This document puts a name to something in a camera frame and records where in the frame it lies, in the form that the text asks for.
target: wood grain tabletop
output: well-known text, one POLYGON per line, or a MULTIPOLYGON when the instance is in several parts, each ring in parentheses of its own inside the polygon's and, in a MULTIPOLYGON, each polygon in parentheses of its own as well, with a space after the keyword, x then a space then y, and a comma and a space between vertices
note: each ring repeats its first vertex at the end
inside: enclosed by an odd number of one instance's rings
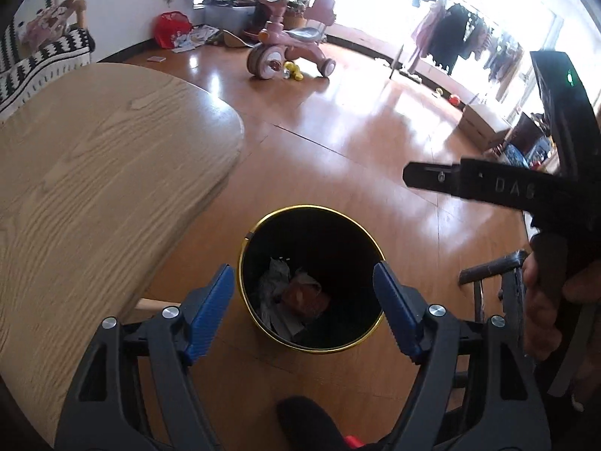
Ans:
POLYGON ((62 77, 0 127, 0 375, 51 445, 98 324, 134 307, 242 136, 220 99, 125 64, 62 77))

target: red plastic bag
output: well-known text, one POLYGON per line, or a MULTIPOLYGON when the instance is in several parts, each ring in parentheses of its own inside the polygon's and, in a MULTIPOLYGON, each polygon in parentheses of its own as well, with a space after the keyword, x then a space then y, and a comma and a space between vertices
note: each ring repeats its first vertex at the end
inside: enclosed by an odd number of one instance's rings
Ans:
POLYGON ((154 40, 163 49, 173 49, 173 41, 180 35, 190 33, 192 24, 181 12, 167 12, 157 17, 154 24, 154 40))

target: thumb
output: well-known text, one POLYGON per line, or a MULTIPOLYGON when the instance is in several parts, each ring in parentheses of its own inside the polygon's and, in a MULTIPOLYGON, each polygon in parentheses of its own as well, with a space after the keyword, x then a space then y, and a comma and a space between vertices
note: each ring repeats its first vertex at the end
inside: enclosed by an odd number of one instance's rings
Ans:
POLYGON ((567 280, 563 294, 572 303, 589 304, 601 300, 601 260, 593 261, 567 280))

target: screw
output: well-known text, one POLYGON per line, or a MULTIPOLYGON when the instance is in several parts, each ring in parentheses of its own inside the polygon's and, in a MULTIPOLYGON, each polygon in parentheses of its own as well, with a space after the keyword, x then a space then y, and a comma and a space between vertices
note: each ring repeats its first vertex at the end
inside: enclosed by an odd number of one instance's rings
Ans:
POLYGON ((505 327, 505 319, 500 315, 493 315, 491 317, 491 322, 495 327, 505 327))
POLYGON ((166 307, 163 309, 163 317, 165 319, 174 319, 180 314, 180 309, 177 307, 166 307))
POLYGON ((428 310, 435 317, 442 317, 444 314, 447 313, 447 309, 445 309, 443 306, 438 305, 429 306, 428 310))
POLYGON ((115 325, 116 325, 115 317, 107 317, 106 319, 104 319, 104 321, 102 321, 103 329, 112 329, 113 327, 115 327, 115 325))

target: cardboard box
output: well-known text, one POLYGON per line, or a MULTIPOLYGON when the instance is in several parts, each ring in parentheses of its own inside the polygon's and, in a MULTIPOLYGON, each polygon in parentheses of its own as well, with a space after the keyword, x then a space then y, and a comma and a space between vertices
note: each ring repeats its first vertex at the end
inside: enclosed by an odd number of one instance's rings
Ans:
POLYGON ((458 127, 482 152, 501 144, 512 129, 486 104, 466 105, 458 127))

